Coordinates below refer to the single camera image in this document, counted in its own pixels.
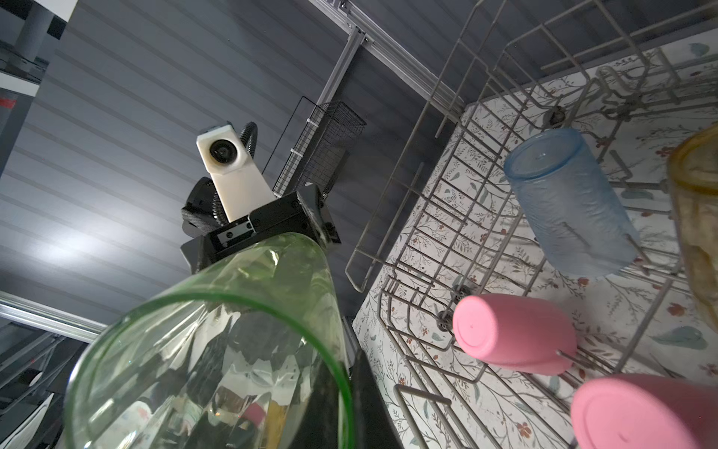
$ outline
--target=gray slatted wall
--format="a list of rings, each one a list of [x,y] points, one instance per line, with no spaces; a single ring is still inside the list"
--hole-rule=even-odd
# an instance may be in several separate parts
[[[0,178],[0,290],[109,323],[186,277],[179,210],[205,175],[197,132],[256,121],[263,167],[345,40],[300,0],[80,0]],[[363,296],[343,269],[423,101],[364,53],[340,95],[368,122],[328,200],[345,242],[330,265],[352,315]],[[441,149],[427,132],[405,176]]]
[[[582,0],[353,0],[352,3],[357,4],[363,12],[384,28],[428,69],[438,74],[444,67],[462,27],[476,4],[480,5],[470,22],[465,41],[474,51],[482,49],[480,56],[492,68],[509,40],[521,36],[540,23],[584,2]],[[616,22],[626,32],[631,33],[694,9],[705,2],[699,0],[602,0],[602,3]],[[492,22],[500,10],[500,19],[495,25],[495,30],[487,38],[487,32],[492,27]],[[714,15],[713,11],[692,15],[672,25],[656,27],[652,32],[642,34],[635,40],[640,44],[664,33],[714,17]],[[579,8],[572,15],[552,22],[548,29],[571,54],[577,54],[619,37],[606,18],[591,4]],[[679,37],[685,37],[693,32],[688,31],[688,34],[680,34]],[[601,52],[586,54],[577,59],[581,63],[589,63],[596,58],[627,47],[624,42],[620,42],[618,45],[606,46]],[[570,62],[539,70],[542,65],[564,56],[561,50],[540,32],[532,34],[518,44],[511,45],[509,53],[530,71],[535,79],[542,79],[563,70],[575,71]],[[459,47],[447,68],[444,82],[456,90],[469,64],[469,52]],[[520,82],[529,82],[522,72],[506,60],[503,61],[501,67]],[[480,95],[481,88],[486,81],[483,71],[484,69],[477,63],[472,71],[472,76],[467,79],[462,88],[460,94],[467,103],[475,101]],[[504,87],[513,88],[506,79],[499,78],[499,82],[503,83]],[[494,92],[488,91],[486,95],[493,96]]]

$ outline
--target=yellow glass jar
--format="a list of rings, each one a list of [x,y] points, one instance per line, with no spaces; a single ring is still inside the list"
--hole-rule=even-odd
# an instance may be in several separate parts
[[[696,308],[718,332],[718,124],[676,148],[668,159],[668,179]]]

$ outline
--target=camera lens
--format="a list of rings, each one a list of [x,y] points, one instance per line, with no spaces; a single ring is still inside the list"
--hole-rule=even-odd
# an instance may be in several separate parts
[[[228,140],[215,140],[210,146],[210,154],[220,164],[231,164],[237,159],[237,147]]]

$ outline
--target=metal wire basket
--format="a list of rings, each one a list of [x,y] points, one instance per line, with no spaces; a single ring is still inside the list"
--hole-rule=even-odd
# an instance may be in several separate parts
[[[465,59],[468,55],[468,69],[457,89],[457,97],[468,80],[479,79],[482,81],[479,99],[467,107],[424,190],[400,180],[396,168],[392,173],[379,206],[386,192],[395,186],[406,191],[404,203],[406,198],[416,198],[416,204],[391,254],[386,259],[380,256],[386,242],[377,251],[363,248],[364,235],[373,225],[375,212],[346,269],[350,281],[360,292],[365,291],[374,271],[382,269],[372,290],[372,296],[376,297],[371,299],[376,301],[376,319],[409,368],[411,382],[397,379],[394,396],[408,428],[414,433],[412,441],[419,447],[428,445],[426,433],[417,425],[417,417],[424,419],[426,415],[428,419],[430,412],[437,417],[436,426],[447,435],[447,444],[458,448],[515,447],[508,433],[502,434],[485,423],[487,416],[472,406],[473,395],[467,395],[473,386],[478,399],[478,386],[488,382],[505,392],[513,406],[535,426],[534,444],[539,442],[542,448],[575,447],[570,427],[570,398],[559,397],[559,386],[549,379],[525,373],[507,375],[467,357],[455,343],[450,325],[452,309],[468,292],[534,295],[541,294],[545,288],[558,288],[561,283],[571,283],[580,290],[589,281],[570,280],[557,272],[547,274],[550,267],[521,207],[501,176],[507,153],[528,136],[558,126],[577,127],[597,147],[598,161],[614,187],[636,195],[646,191],[666,194],[660,165],[668,150],[651,147],[648,142],[646,148],[651,154],[655,153],[657,162],[644,170],[626,161],[631,158],[631,146],[635,145],[625,141],[627,137],[620,131],[641,119],[664,119],[687,111],[708,111],[703,118],[705,124],[718,120],[715,114],[718,70],[712,64],[716,56],[707,54],[702,47],[692,47],[692,54],[680,55],[670,45],[655,47],[648,43],[639,47],[639,42],[647,40],[649,35],[656,37],[676,31],[689,22],[701,22],[712,15],[712,8],[717,4],[711,2],[627,31],[603,2],[586,0],[518,34],[507,34],[506,28],[501,27],[502,23],[515,21],[519,14],[512,1],[494,1],[490,11],[484,8],[484,1],[479,1],[472,9],[439,83],[457,58]],[[478,17],[488,25],[475,28],[479,24]],[[615,36],[600,42],[591,36],[593,39],[587,40],[593,41],[590,46],[577,48],[574,42],[569,42],[570,36],[563,34],[562,37],[561,33],[552,31],[556,24],[570,17],[581,20],[590,17],[592,26],[608,27]],[[482,38],[474,39],[473,33],[484,29],[487,31],[480,33]],[[574,32],[582,30],[589,33],[586,28],[574,28]],[[529,57],[528,52],[521,52],[521,46],[527,42],[533,47],[545,44],[543,56],[533,52],[533,57]],[[603,66],[583,62],[607,51],[614,55],[616,51],[623,53],[610,58],[613,61]],[[560,72],[567,66],[571,70]],[[550,79],[542,80],[542,76],[551,74]],[[397,167],[411,151],[414,136],[431,102],[432,98],[426,102]],[[679,142],[694,130],[677,131],[674,140]],[[669,202],[664,204],[666,208],[656,208],[639,202],[627,209],[638,220],[653,220],[670,216]],[[645,290],[640,290],[641,295],[645,295],[643,304],[629,301],[625,313],[634,315],[632,323],[635,324],[628,330],[625,345],[619,351],[608,351],[594,340],[616,346],[614,333],[601,337],[604,341],[584,336],[578,356],[572,358],[575,369],[561,376],[562,383],[574,388],[579,386],[591,377],[586,375],[587,370],[596,376],[630,371],[634,358],[638,358],[634,352],[652,325],[663,299],[667,295],[690,295],[671,224],[660,236],[643,236],[642,246],[637,246],[637,250],[640,257],[631,266],[606,280],[629,279],[648,286],[648,291],[653,292],[646,295]],[[362,256],[371,259],[370,269],[363,279],[353,279],[349,268]],[[574,322],[583,323],[580,318],[574,318]],[[678,376],[659,362],[649,364],[660,374]],[[548,399],[550,404],[539,409],[535,400],[539,397]],[[412,405],[416,399],[425,402],[423,411]],[[531,429],[521,425],[518,424],[518,435],[532,435]],[[472,426],[481,429],[482,434],[473,434]]]
[[[310,182],[326,197],[364,126],[366,122],[342,101],[315,104],[289,150],[289,158],[274,183],[274,193],[283,196]]]

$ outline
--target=floral patterned tablecloth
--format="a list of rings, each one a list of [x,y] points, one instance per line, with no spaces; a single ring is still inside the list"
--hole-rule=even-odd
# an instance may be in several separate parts
[[[716,52],[714,48],[718,49],[718,32],[715,30],[673,42],[663,46],[661,50],[672,63],[679,64],[712,55]],[[656,49],[645,54],[652,69],[655,68],[659,73],[661,60]],[[638,73],[631,71],[638,66],[636,56],[623,58],[609,65],[628,75]],[[701,77],[718,75],[718,63],[685,64],[685,67],[678,67],[679,75],[684,80],[699,80]],[[588,70],[590,76],[595,73],[596,68]],[[613,88],[619,91],[622,88],[615,78],[607,76],[605,79]],[[628,87],[637,82],[630,76],[628,80]],[[668,74],[659,73],[650,77],[644,89],[646,86],[660,87],[671,82]],[[579,95],[577,87],[585,83],[586,78],[583,75],[569,75],[544,83],[546,93],[536,89],[533,96],[546,100],[545,96],[549,93],[555,96],[568,93],[565,101],[571,101],[571,95]],[[700,94],[700,89],[688,87],[681,93]],[[702,93],[715,95],[714,92],[705,91],[705,87],[703,89]],[[660,99],[661,95],[665,94],[644,96],[642,100],[649,102]],[[522,103],[528,104],[528,107],[523,111],[523,115],[517,118],[511,104],[518,107]],[[634,117],[621,124],[614,139],[611,139],[611,136],[615,121],[607,119],[606,115],[615,115],[617,111],[610,103],[602,103],[601,98],[595,98],[585,104],[572,124],[584,132],[584,137],[597,156],[605,153],[605,146],[610,142],[610,150],[615,150],[633,173],[630,179],[632,182],[664,180],[666,158],[673,148],[688,136],[718,120],[718,108],[714,106],[645,116],[641,116],[640,112],[640,109],[634,111]],[[431,215],[421,213],[424,201],[420,199],[388,261],[395,262],[401,254],[400,261],[404,264],[425,273],[437,272],[437,279],[451,285],[457,273],[464,272],[471,259],[480,251],[476,257],[476,270],[469,275],[473,282],[480,283],[485,273],[482,267],[491,263],[495,251],[510,232],[512,216],[519,211],[516,200],[510,198],[501,213],[502,216],[493,221],[509,186],[502,171],[491,168],[493,156],[489,148],[500,152],[500,143],[506,141],[511,148],[517,145],[520,139],[539,132],[530,122],[539,123],[544,113],[545,110],[526,102],[526,97],[520,93],[468,107],[462,117],[462,123],[482,141],[477,142],[473,137],[462,134],[457,127],[424,189],[425,195],[438,198],[462,213],[468,212],[470,219],[467,225],[457,236],[455,230],[460,227],[459,221],[432,204],[426,207],[426,211]],[[512,131],[507,124],[513,124],[514,121],[516,125]],[[618,162],[610,153],[605,154],[601,165],[611,180],[619,180],[624,176]],[[477,172],[487,175],[490,182],[483,184],[482,179],[476,176]],[[629,216],[640,232],[641,245],[649,249],[646,254],[651,258],[650,263],[641,260],[638,260],[638,263],[662,272],[671,271],[678,261],[672,255],[678,253],[678,245],[673,216],[669,212],[671,206],[668,195],[660,190],[642,189],[616,189],[616,193],[624,205],[638,209],[630,210]],[[662,210],[666,213],[642,212],[640,209]],[[421,232],[411,232],[415,223]],[[407,245],[407,249],[401,253],[404,245]],[[610,275],[601,278],[564,276],[548,263],[539,271],[537,265],[543,255],[525,220],[516,228],[505,254],[507,255],[502,256],[498,262],[496,274],[488,280],[486,289],[490,292],[521,295],[522,286],[527,285],[532,277],[536,277],[529,294],[556,302],[571,316],[579,334],[579,345],[587,353],[599,356],[611,364],[615,364],[621,357],[664,281],[664,278],[653,274],[646,276],[645,272],[633,266],[626,269],[623,276]],[[447,256],[445,263],[440,267],[436,260],[442,260],[444,255]],[[401,440],[405,447],[413,448],[418,442],[398,405],[393,388],[396,384],[417,386],[417,379],[411,375],[398,348],[391,342],[377,318],[378,304],[387,277],[403,282],[394,290],[397,297],[412,300],[408,286],[415,285],[416,280],[402,272],[384,267],[353,326],[361,346],[368,354],[373,373]],[[430,292],[435,299],[426,298],[423,307],[438,314],[445,309],[444,304],[449,304],[449,293],[446,289],[434,289]],[[410,338],[395,334],[396,338],[403,338],[407,343],[413,353],[410,355],[427,364],[431,361],[428,354],[435,366],[457,374],[442,376],[434,369],[426,370],[428,380],[437,385],[441,395],[452,400],[451,408],[457,419],[480,448],[489,448],[492,444],[479,422],[484,424],[502,448],[560,448],[566,447],[567,442],[572,440],[568,414],[548,400],[526,377],[513,371],[494,369],[483,375],[479,382],[472,383],[470,380],[480,372],[481,363],[451,346],[451,334],[438,328],[433,317],[398,301],[393,302],[391,308],[394,325],[398,323],[408,326],[409,333],[415,335]],[[447,346],[447,351],[438,349]],[[668,291],[624,371],[665,374],[666,369],[695,382],[718,386],[718,334],[699,319],[688,285],[681,280],[677,280],[674,288]],[[568,376],[535,376],[534,379],[570,406],[576,386],[595,376],[601,374],[575,366]],[[518,392],[522,400],[507,386]],[[405,398],[429,447],[457,447],[445,423],[437,416],[433,404],[418,396],[409,395]],[[457,431],[457,434],[462,446],[471,447],[463,433]]]

